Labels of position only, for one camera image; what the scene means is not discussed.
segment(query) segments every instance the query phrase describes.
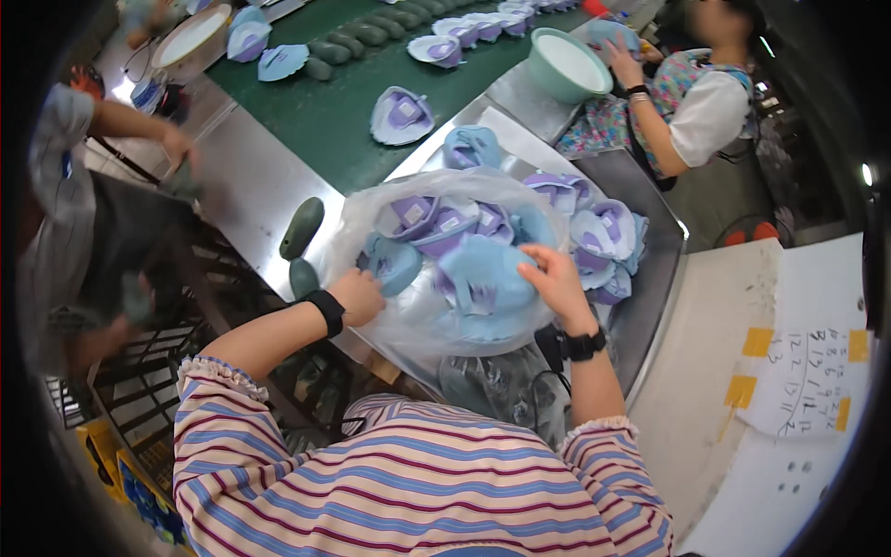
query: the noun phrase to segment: green conveyor belt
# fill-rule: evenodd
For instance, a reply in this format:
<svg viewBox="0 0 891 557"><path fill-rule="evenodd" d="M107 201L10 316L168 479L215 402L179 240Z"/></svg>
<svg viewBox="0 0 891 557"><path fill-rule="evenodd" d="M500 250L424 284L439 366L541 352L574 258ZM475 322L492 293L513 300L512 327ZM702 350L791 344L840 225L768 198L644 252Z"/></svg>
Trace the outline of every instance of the green conveyor belt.
<svg viewBox="0 0 891 557"><path fill-rule="evenodd" d="M269 48L324 39L338 26L383 5L375 0L313 0L273 23ZM477 2L440 17L494 12L496 6ZM589 19L582 10L541 14L536 26L570 31ZM464 51L466 63L444 70L414 60L405 50L412 38L430 33L429 24L421 25L399 41L366 47L362 60L335 66L334 76L325 83L302 71L261 83L255 61L241 64L226 58L208 75L329 184L348 194L378 184L421 143L388 147L372 140L369 119L384 89L402 86L427 95L440 126L524 60L531 46L529 33L525 38L502 34L494 44L480 42L476 50Z"/></svg>

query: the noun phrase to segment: black wrist strap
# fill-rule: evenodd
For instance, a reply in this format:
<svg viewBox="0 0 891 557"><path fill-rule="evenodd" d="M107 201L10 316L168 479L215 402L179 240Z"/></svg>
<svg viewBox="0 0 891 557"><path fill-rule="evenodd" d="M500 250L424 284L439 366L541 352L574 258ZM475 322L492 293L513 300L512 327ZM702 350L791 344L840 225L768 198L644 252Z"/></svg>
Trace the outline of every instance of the black wrist strap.
<svg viewBox="0 0 891 557"><path fill-rule="evenodd" d="M334 338L343 331L343 314L347 310L327 291L309 292L298 302L309 302L319 308L328 324L327 338Z"/></svg>
<svg viewBox="0 0 891 557"><path fill-rule="evenodd" d="M595 354L607 346L607 335L603 329L599 329L594 336L583 334L578 337L568 337L563 333L560 339L560 354L564 359L573 362L586 362Z"/></svg>
<svg viewBox="0 0 891 557"><path fill-rule="evenodd" d="M628 93L628 96L629 96L629 97L630 97L631 95L635 94L635 93L646 93L646 94L650 94L650 90L649 90L649 89L647 88L647 86L645 86L645 85L634 86L634 87L628 89L626 92Z"/></svg>

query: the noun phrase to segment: paper sheet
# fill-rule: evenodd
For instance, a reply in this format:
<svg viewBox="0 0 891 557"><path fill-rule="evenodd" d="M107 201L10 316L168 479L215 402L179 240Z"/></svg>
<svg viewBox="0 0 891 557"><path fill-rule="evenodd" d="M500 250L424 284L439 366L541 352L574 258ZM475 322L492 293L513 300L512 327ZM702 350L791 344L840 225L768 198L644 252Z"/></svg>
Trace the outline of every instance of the paper sheet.
<svg viewBox="0 0 891 557"><path fill-rule="evenodd" d="M747 358L757 384L748 408L737 412L739 418L777 437L844 431L851 378L868 372L866 358L851 352L852 340L857 345L863 333L831 327L774 332L766 355Z"/></svg>

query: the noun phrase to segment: clear plastic bag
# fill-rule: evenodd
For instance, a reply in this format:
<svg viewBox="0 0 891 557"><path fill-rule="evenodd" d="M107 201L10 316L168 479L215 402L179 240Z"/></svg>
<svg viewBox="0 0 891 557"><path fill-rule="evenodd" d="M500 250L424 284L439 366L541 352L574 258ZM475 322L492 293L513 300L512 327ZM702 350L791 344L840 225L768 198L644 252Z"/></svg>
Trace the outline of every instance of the clear plastic bag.
<svg viewBox="0 0 891 557"><path fill-rule="evenodd" d="M568 220L548 201L499 170L489 167L467 170L441 169L386 182L356 192L344 201L338 229L322 255L319 277L323 287L332 284L356 259L378 217L393 201L412 195L463 196L475 201L514 210L534 205L550 222L557 249L569 245ZM421 273L400 294L387 299L387 308L359 333L373 345L389 345L406 356L494 356L523 347L532 341L536 330L553 319L553 312L540 300L517 313L522 324L509 337L481 343L462 336L458 316L445 297L433 287L436 261L424 258Z"/></svg>
<svg viewBox="0 0 891 557"><path fill-rule="evenodd" d="M453 405L530 428L551 448L566 437L569 393L535 343L492 357L446 356L439 363L443 397Z"/></svg>

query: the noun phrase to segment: pink and blue striped shirt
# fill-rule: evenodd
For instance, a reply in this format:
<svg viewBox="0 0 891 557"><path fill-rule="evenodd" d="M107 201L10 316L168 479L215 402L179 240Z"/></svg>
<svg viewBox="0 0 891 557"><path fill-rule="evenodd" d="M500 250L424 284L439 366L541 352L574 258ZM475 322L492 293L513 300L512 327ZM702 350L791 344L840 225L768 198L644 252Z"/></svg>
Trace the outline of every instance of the pink and blue striped shirt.
<svg viewBox="0 0 891 557"><path fill-rule="evenodd" d="M378 395L365 429L289 455L266 390L211 358L184 360L174 498L199 555L667 556L671 514L624 416L532 431Z"/></svg>

